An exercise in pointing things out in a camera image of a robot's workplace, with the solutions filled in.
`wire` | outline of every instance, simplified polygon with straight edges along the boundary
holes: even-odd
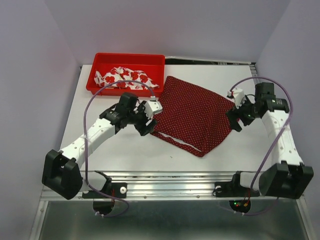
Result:
[[[264,209],[262,211],[254,212],[254,213],[243,213],[243,212],[239,212],[239,211],[234,211],[234,210],[231,210],[227,207],[221,206],[219,202],[217,205],[219,208],[224,209],[228,212],[232,212],[234,214],[240,214],[242,216],[254,217],[254,216],[258,216],[260,214],[265,214],[266,212],[270,211],[274,206],[276,206],[278,204],[278,200],[279,200],[279,197],[277,197],[276,200],[273,201],[272,205],[268,206],[266,209]]]
[[[105,194],[101,191],[99,191],[98,189],[94,188],[90,182],[89,182],[89,179],[88,179],[88,168],[89,168],[89,156],[88,156],[88,139],[87,139],[87,112],[88,112],[88,109],[89,109],[89,106],[91,105],[92,101],[95,99],[95,97],[97,95],[99,95],[105,88],[108,88],[112,85],[115,85],[115,84],[119,84],[119,83],[139,83],[143,86],[145,86],[150,92],[151,92],[151,96],[154,97],[155,96],[155,93],[154,91],[152,90],[152,88],[150,88],[147,84],[143,83],[143,82],[139,82],[139,81],[133,81],[133,80],[120,80],[120,81],[116,81],[116,82],[113,82],[113,83],[110,83],[108,85],[105,85],[104,87],[100,88],[92,97],[91,99],[89,100],[88,104],[86,105],[85,107],[85,110],[84,110],[84,114],[83,114],[83,132],[84,132],[84,160],[85,160],[85,183],[87,184],[87,186],[92,189],[94,192],[100,194],[101,196],[105,197],[105,198],[108,198],[108,199],[112,199],[112,200],[117,200],[117,201],[120,201],[120,202],[123,202],[124,204],[126,204],[126,209],[123,210],[122,212],[120,213],[117,213],[116,215],[112,215],[112,216],[109,216],[109,215],[103,215],[103,214],[100,214],[99,212],[96,212],[95,214],[96,215],[99,215],[103,218],[110,218],[110,217],[117,217],[117,216],[120,216],[124,213],[126,213],[130,207],[129,203],[124,200],[124,199],[121,199],[121,198],[118,198],[118,197],[115,197],[115,196],[110,196],[108,194]]]
[[[253,96],[253,97],[256,97],[254,94],[247,94],[247,95],[245,95],[245,96],[242,98],[241,102],[246,98],[246,96]]]
[[[264,165],[265,165],[265,163],[266,163],[269,155],[271,154],[272,150],[274,149],[274,147],[275,147],[275,145],[277,144],[279,138],[281,137],[282,133],[285,131],[286,126],[289,124],[289,122],[290,122],[290,120],[291,120],[291,118],[292,118],[292,115],[293,115],[293,112],[294,112],[294,106],[293,106],[291,97],[290,97],[289,93],[287,92],[287,90],[286,90],[280,83],[278,83],[277,81],[275,81],[275,80],[273,80],[273,79],[271,79],[271,78],[268,78],[268,77],[264,77],[264,76],[251,76],[251,77],[247,77],[247,78],[245,78],[245,79],[242,79],[242,80],[238,81],[235,85],[233,85],[233,86],[231,87],[230,92],[231,92],[236,86],[238,86],[239,84],[241,84],[241,83],[243,83],[243,82],[245,82],[245,81],[247,81],[247,80],[251,80],[251,79],[263,79],[263,80],[267,80],[267,81],[270,81],[270,82],[278,85],[278,86],[283,90],[283,92],[285,93],[286,97],[288,98],[289,104],[290,104],[290,112],[289,112],[288,118],[286,119],[286,121],[285,121],[284,125],[282,126],[282,128],[281,128],[280,132],[278,133],[278,135],[277,135],[277,136],[275,137],[275,139],[273,140],[270,148],[269,148],[268,151],[266,152],[266,154],[265,154],[265,156],[264,156],[264,158],[263,158],[263,160],[262,160],[262,162],[261,162],[258,170],[256,171],[256,173],[255,173],[255,175],[254,175],[254,177],[253,177],[253,179],[252,179],[252,182],[251,182],[251,185],[250,185],[250,189],[253,191],[254,184],[255,184],[255,181],[256,181],[259,173],[261,172],[261,170],[262,170],[262,168],[264,167]],[[261,211],[261,212],[252,213],[251,216],[263,214],[263,213],[265,213],[265,212],[266,212],[266,211],[264,210],[264,211]]]

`screw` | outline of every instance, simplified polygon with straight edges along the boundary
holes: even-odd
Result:
[[[127,189],[124,186],[120,187],[120,193],[125,194],[126,192]]]

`purple wall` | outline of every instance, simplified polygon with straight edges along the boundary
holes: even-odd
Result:
[[[297,149],[315,175],[306,190],[313,226],[320,236],[320,1],[292,0],[258,62],[260,76],[273,78],[289,91]]]
[[[76,60],[97,52],[254,61],[290,0],[44,0]]]
[[[41,0],[0,1],[0,239],[29,239],[79,71]]]

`white table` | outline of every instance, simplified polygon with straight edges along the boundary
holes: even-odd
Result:
[[[75,91],[61,147],[72,143],[83,133],[84,109],[92,97],[86,90],[91,65],[84,65]],[[226,96],[237,81],[250,77],[247,65],[166,65],[165,78],[174,76]],[[254,93],[254,82],[240,86],[246,94]],[[105,109],[118,102],[119,97],[97,96],[87,115],[91,126]],[[100,171],[256,171],[270,143],[260,119],[238,133],[232,131],[222,144],[200,158],[155,136],[141,137],[128,126],[103,143],[89,158],[89,170]]]

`red cloth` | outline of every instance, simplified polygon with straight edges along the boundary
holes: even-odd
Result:
[[[203,157],[231,132],[226,112],[234,103],[215,92],[168,76],[159,102],[163,111],[152,135],[193,155]]]

